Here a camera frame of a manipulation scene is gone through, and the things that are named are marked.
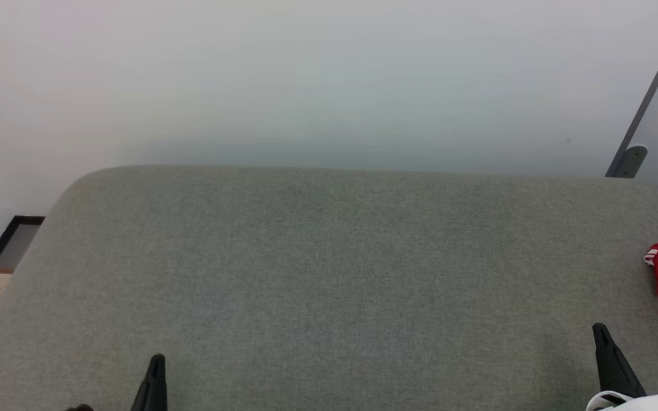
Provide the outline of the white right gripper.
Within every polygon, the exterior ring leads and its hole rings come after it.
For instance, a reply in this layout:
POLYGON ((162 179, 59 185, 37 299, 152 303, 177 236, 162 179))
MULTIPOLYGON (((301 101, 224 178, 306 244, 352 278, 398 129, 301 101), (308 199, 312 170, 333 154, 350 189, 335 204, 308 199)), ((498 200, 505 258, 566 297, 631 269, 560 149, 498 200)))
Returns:
POLYGON ((592 331, 602 391, 588 401, 585 410, 658 410, 658 394, 647 396, 607 326, 595 323, 592 331))

